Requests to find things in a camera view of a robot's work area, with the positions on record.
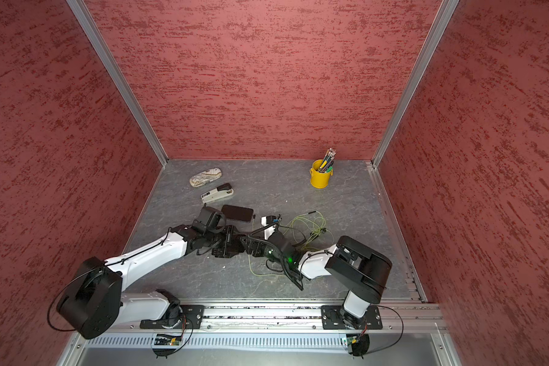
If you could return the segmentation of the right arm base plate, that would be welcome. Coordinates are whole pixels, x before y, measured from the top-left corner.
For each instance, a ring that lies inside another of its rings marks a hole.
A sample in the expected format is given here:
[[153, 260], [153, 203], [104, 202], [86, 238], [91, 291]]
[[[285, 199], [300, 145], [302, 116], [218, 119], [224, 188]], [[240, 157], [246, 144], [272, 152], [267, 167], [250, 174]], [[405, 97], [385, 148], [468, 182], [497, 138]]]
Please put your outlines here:
[[383, 323], [378, 306], [370, 306], [363, 317], [356, 317], [343, 306], [324, 305], [321, 306], [321, 317], [323, 329], [355, 329], [355, 330], [379, 330], [383, 329]]

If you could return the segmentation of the blue-edged smartphone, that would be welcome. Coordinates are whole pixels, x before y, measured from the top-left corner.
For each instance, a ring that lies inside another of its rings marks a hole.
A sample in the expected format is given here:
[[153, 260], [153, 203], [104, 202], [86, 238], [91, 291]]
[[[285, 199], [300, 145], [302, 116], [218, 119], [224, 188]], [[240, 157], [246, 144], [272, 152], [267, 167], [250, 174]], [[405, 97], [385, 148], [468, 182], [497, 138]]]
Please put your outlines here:
[[221, 208], [221, 212], [229, 221], [250, 223], [254, 217], [253, 209], [229, 204], [224, 204], [224, 206]]

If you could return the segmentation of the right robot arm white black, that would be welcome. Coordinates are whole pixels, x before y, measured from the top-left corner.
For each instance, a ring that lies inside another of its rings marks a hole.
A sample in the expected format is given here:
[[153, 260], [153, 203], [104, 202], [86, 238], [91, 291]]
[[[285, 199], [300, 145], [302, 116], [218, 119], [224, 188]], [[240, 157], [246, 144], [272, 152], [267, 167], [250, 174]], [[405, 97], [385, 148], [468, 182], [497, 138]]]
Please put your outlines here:
[[350, 236], [340, 236], [327, 249], [306, 252], [277, 230], [268, 239], [246, 235], [240, 242], [249, 255], [278, 263], [283, 275], [301, 291], [306, 279], [331, 276], [341, 283], [348, 293], [338, 313], [348, 329], [367, 325], [368, 308], [381, 303], [393, 267], [387, 256]]

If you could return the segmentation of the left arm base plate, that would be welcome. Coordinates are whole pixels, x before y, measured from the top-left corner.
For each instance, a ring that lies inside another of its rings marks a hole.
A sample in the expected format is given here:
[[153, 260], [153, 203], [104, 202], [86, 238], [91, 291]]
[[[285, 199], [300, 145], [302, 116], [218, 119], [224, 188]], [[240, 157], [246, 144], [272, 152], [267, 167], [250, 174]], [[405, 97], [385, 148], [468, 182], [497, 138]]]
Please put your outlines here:
[[171, 305], [159, 320], [142, 320], [140, 329], [199, 329], [204, 310], [203, 305]]

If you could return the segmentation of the purple-edged smartphone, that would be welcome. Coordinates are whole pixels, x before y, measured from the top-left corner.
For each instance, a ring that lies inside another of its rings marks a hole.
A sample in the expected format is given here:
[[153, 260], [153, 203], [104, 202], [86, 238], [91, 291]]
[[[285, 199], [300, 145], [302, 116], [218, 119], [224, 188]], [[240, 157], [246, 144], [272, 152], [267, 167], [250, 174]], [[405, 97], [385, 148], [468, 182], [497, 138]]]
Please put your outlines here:
[[228, 225], [226, 228], [226, 237], [224, 242], [224, 258], [232, 258], [246, 251], [242, 244], [241, 237], [243, 234], [233, 225]]

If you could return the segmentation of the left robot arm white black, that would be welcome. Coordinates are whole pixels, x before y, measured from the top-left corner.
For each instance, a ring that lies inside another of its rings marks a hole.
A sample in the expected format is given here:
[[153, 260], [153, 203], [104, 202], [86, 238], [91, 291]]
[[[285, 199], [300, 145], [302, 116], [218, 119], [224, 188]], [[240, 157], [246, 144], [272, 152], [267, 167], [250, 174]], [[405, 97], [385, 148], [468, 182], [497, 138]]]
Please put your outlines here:
[[245, 252], [242, 233], [227, 223], [226, 215], [203, 207], [192, 224], [169, 227], [157, 240], [122, 256], [86, 259], [50, 303], [47, 315], [57, 312], [70, 332], [94, 339], [111, 327], [144, 322], [161, 329], [185, 326], [181, 301], [165, 289], [146, 294], [130, 288], [141, 278], [192, 253], [230, 258]]

